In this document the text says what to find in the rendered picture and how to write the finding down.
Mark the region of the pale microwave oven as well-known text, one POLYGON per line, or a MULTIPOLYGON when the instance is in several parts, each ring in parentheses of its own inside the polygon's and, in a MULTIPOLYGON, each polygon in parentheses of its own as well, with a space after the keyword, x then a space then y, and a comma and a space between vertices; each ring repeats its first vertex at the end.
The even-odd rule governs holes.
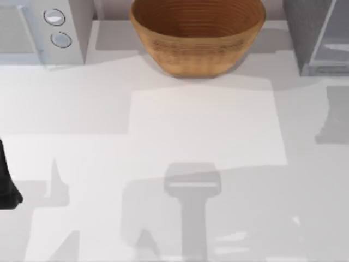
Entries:
POLYGON ((94 0, 0 0, 0 66, 84 65, 94 15, 94 0), (64 13, 63 25, 44 20, 50 9, 64 13), (68 48, 51 43, 51 34, 58 32, 71 37, 68 48))

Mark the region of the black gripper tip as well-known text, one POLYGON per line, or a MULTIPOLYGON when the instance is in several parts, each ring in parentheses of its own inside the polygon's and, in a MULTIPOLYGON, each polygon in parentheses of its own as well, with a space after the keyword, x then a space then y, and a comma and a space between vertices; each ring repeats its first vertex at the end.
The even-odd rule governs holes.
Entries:
POLYGON ((0 210, 13 210, 22 202, 23 196, 10 176, 4 145, 0 139, 0 210))

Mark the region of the brown woven basket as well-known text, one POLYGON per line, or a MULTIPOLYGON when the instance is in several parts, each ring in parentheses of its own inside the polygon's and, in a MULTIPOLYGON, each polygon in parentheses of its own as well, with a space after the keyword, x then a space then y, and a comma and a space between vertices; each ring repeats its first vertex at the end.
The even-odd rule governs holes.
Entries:
POLYGON ((248 51, 265 20, 262 0, 133 0, 129 18, 166 73, 215 77, 248 51))

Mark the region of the round microwave knob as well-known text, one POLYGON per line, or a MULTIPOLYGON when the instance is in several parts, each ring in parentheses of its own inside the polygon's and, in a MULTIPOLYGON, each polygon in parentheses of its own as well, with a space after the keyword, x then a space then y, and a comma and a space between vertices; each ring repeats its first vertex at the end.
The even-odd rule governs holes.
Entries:
POLYGON ((65 23, 66 17, 59 9, 46 10, 43 13, 44 20, 51 26, 61 26, 65 23))
POLYGON ((71 37, 64 33, 64 32, 58 32, 58 33, 53 33, 50 36, 51 43, 61 49, 66 49, 72 44, 72 39, 71 37))

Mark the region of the grey cabinet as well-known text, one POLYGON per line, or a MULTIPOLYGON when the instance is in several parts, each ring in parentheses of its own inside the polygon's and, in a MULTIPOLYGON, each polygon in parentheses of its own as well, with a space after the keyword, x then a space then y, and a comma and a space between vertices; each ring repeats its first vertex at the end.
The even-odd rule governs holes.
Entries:
POLYGON ((349 77, 349 0, 283 0, 300 76, 349 77))

